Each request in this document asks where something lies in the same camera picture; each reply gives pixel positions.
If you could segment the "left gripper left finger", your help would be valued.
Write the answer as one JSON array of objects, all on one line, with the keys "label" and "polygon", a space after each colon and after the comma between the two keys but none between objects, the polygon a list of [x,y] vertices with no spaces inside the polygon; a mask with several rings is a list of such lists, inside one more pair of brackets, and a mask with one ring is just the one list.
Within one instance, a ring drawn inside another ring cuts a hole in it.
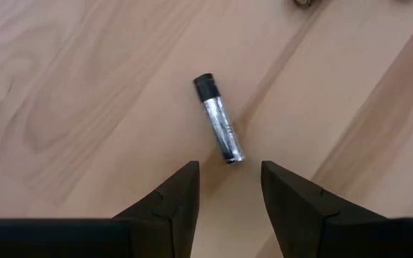
[{"label": "left gripper left finger", "polygon": [[131,258],[190,258],[199,215],[200,170],[189,161],[115,219],[130,223]]}]

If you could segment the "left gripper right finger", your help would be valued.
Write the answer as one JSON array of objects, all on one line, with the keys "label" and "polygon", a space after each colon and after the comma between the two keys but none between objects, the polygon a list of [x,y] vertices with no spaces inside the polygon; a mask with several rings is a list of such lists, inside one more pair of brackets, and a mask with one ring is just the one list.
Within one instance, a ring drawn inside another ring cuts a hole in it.
[{"label": "left gripper right finger", "polygon": [[261,187],[284,258],[326,258],[327,228],[385,220],[272,161],[261,163]]}]

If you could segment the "silver black battery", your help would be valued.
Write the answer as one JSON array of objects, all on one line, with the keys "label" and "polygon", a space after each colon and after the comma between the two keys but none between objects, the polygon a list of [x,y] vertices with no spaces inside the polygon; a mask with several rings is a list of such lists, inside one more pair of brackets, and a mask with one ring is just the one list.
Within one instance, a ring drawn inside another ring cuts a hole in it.
[{"label": "silver black battery", "polygon": [[213,74],[202,74],[195,78],[193,83],[212,126],[223,159],[227,164],[242,162],[245,155],[229,120]]}]

